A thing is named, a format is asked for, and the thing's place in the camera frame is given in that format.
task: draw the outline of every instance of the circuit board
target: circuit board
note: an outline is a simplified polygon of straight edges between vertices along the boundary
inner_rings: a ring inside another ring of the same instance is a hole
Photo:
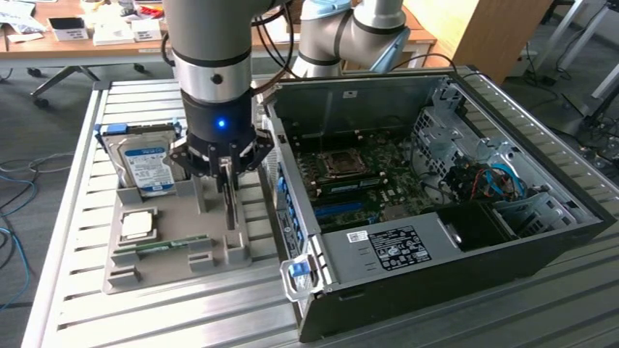
[[[404,137],[382,131],[358,136],[354,147],[298,152],[323,232],[416,216],[436,205],[410,168],[402,142]]]

